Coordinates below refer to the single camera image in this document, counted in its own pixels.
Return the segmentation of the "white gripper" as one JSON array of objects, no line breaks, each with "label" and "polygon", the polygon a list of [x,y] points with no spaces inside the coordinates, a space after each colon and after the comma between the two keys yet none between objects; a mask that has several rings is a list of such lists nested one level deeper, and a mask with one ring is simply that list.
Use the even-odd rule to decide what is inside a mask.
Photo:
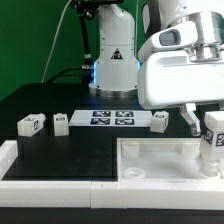
[{"label": "white gripper", "polygon": [[224,100],[224,60],[191,63],[184,50],[154,53],[137,78],[140,105],[145,110],[182,105],[193,136],[201,135],[195,104]]}]

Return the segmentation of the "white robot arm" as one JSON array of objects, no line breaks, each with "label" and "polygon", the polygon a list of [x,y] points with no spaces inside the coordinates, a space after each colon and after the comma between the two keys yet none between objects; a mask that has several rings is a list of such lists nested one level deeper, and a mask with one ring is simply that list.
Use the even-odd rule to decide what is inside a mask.
[{"label": "white robot arm", "polygon": [[200,134],[200,104],[224,110],[224,0],[147,0],[142,9],[146,41],[134,51],[137,25],[118,4],[124,0],[72,0],[80,16],[99,16],[100,55],[91,93],[138,96],[146,109],[178,107]]}]

